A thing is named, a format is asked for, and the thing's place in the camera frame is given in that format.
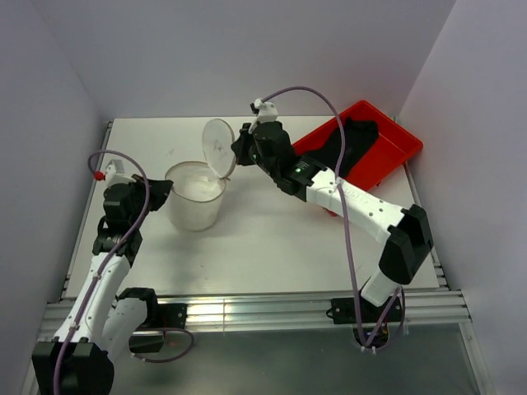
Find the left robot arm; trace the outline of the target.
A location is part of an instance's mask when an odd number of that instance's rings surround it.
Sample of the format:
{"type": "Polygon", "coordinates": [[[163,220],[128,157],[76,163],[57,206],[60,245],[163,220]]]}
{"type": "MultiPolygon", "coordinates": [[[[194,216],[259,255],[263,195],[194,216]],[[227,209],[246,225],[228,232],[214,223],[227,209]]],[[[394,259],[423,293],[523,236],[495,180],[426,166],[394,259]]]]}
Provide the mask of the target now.
{"type": "Polygon", "coordinates": [[[51,340],[37,342],[32,353],[40,393],[109,393],[115,357],[136,328],[159,322],[161,309],[153,289],[119,287],[138,255],[141,224],[165,204],[172,186],[169,180],[135,174],[104,191],[104,215],[79,296],[51,340]]]}

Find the white bra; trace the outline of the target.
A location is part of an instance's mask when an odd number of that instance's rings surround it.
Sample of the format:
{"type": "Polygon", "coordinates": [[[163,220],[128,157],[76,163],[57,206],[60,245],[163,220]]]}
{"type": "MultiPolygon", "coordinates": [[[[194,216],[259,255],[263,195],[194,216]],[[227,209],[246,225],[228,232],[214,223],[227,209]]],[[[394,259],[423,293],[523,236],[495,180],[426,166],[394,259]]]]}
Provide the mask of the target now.
{"type": "Polygon", "coordinates": [[[195,202],[209,202],[223,193],[223,187],[217,178],[198,173],[176,176],[173,189],[182,198],[195,202]]]}

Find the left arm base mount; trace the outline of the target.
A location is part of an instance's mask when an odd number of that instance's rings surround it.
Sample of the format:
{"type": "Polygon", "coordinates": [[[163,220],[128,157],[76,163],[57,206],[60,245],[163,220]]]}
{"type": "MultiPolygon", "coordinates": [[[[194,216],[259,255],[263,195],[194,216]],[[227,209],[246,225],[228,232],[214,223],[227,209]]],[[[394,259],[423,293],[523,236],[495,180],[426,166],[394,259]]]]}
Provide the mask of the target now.
{"type": "Polygon", "coordinates": [[[133,354],[154,354],[161,350],[168,337],[168,328],[185,329],[188,305],[159,304],[154,318],[141,324],[128,340],[133,354]]]}

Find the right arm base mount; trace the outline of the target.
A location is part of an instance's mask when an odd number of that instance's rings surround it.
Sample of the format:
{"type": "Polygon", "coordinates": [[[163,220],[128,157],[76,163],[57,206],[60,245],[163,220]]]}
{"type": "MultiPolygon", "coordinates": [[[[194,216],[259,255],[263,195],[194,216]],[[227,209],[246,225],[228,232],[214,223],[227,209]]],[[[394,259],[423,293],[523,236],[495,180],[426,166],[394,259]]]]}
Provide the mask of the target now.
{"type": "Polygon", "coordinates": [[[380,307],[359,299],[361,326],[357,324],[356,305],[352,297],[333,298],[325,312],[334,325],[352,325],[354,339],[362,352],[372,355],[385,349],[404,333],[405,299],[393,296],[380,307]]]}

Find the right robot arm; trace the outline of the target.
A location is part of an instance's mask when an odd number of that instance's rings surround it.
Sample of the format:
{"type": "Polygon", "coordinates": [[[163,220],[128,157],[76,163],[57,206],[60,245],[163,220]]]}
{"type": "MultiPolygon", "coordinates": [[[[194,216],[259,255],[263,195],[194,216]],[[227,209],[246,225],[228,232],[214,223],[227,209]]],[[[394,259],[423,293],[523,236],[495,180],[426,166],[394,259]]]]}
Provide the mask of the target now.
{"type": "Polygon", "coordinates": [[[236,164],[257,165],[282,192],[341,216],[383,245],[377,268],[356,302],[358,315],[367,321],[384,312],[397,288],[411,283],[434,246],[422,207],[386,202],[339,179],[317,160],[296,155],[278,121],[245,123],[231,149],[236,164]]]}

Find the black garment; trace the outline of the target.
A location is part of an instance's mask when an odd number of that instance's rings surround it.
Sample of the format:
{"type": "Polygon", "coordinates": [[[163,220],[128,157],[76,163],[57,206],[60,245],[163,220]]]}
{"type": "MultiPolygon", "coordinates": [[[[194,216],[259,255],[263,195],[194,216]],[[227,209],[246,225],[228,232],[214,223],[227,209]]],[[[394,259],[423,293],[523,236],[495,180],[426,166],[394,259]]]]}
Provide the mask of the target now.
{"type": "MultiPolygon", "coordinates": [[[[343,123],[343,129],[345,148],[338,172],[341,178],[347,177],[352,168],[379,138],[378,125],[375,121],[359,121],[346,118],[343,123]]],[[[331,170],[336,170],[341,145],[340,129],[335,128],[321,147],[309,149],[305,154],[331,170]]]]}

